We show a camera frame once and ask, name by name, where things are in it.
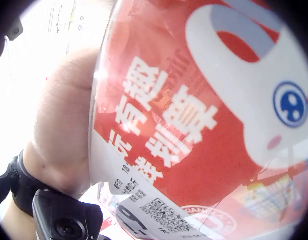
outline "brand logo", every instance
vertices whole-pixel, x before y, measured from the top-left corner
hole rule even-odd
[[[273,95],[277,117],[288,127],[300,127],[307,118],[308,104],[302,89],[293,82],[280,83]]]
[[[220,235],[228,235],[236,229],[234,218],[221,210],[197,205],[184,206],[182,209]]]

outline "qr code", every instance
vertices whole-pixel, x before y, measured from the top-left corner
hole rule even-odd
[[[140,207],[140,209],[173,233],[188,232],[192,229],[179,214],[175,213],[160,199],[155,199]]]

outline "camera lens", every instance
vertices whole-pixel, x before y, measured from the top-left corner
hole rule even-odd
[[[65,239],[76,240],[83,235],[79,224],[71,219],[61,219],[56,222],[55,230]]]

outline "shopping cart illustration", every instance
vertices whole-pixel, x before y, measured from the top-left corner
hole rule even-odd
[[[284,175],[277,182],[264,186],[261,185],[253,190],[244,192],[237,200],[243,205],[241,213],[244,216],[257,219],[268,219],[271,222],[279,221],[288,206],[293,206],[295,211],[302,208],[306,192],[306,174],[308,159],[305,161],[303,172],[298,181],[302,181],[302,188],[297,189],[295,180],[289,175]]]

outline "hand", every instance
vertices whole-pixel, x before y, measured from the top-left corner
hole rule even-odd
[[[33,177],[76,199],[90,187],[88,125],[97,54],[84,50],[67,57],[48,79],[23,153]]]

